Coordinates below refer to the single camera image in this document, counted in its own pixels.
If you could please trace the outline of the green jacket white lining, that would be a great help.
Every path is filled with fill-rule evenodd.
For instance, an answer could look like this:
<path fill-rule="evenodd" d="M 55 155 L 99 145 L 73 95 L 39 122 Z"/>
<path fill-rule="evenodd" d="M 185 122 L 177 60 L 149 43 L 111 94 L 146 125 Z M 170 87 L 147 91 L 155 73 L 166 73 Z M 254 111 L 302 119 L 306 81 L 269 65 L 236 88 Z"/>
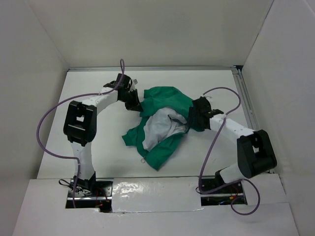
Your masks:
<path fill-rule="evenodd" d="M 143 98 L 140 123 L 128 130 L 122 139 L 127 147 L 135 147 L 144 161 L 158 171 L 189 131 L 192 99 L 175 87 L 146 89 Z"/>

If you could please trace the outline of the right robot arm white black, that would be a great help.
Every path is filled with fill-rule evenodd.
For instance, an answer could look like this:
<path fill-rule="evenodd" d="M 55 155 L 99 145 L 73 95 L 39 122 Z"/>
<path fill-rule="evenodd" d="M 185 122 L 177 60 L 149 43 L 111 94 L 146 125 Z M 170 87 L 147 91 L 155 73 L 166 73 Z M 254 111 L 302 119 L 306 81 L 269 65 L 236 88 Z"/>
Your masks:
<path fill-rule="evenodd" d="M 277 166 L 277 159 L 265 130 L 252 130 L 227 117 L 223 111 L 212 109 L 205 97 L 192 102 L 189 108 L 189 126 L 216 132 L 215 142 L 222 134 L 236 145 L 236 163 L 216 171 L 214 187 L 227 192 L 232 184 L 244 178 L 250 179 Z"/>

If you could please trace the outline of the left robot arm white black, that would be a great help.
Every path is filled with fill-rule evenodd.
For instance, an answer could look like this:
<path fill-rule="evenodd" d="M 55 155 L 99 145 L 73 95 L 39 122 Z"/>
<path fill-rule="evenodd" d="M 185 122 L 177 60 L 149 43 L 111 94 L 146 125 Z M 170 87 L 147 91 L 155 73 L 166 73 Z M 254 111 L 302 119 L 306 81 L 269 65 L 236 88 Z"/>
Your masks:
<path fill-rule="evenodd" d="M 74 176 L 80 191 L 92 196 L 97 191 L 96 173 L 92 163 L 92 141 L 96 136 L 97 116 L 111 104 L 121 101 L 130 111 L 143 111 L 136 89 L 137 80 L 119 73 L 115 81 L 105 84 L 100 93 L 81 102 L 71 101 L 63 132 L 71 143 L 79 170 Z"/>

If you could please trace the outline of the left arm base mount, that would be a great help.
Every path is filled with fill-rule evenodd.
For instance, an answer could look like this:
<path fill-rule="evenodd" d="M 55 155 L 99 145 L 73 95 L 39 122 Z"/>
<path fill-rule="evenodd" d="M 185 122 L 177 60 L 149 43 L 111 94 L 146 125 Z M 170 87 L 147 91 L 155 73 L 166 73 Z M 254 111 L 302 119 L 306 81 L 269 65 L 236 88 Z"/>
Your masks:
<path fill-rule="evenodd" d="M 93 190 L 77 185 L 73 191 L 74 180 L 59 180 L 59 185 L 68 188 L 65 208 L 96 208 L 100 212 L 112 211 L 113 181 L 98 180 Z"/>

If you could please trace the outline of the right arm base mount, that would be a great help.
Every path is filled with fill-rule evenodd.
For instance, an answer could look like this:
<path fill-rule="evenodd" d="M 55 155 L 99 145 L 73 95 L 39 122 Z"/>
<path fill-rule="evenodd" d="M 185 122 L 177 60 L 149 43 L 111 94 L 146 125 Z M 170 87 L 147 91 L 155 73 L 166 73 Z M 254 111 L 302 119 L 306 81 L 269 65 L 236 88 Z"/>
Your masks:
<path fill-rule="evenodd" d="M 211 194 L 201 194 L 198 187 L 195 190 L 200 194 L 201 205 L 203 207 L 229 205 L 234 199 L 236 199 L 234 202 L 236 205 L 247 203 L 241 182 L 229 185 Z"/>

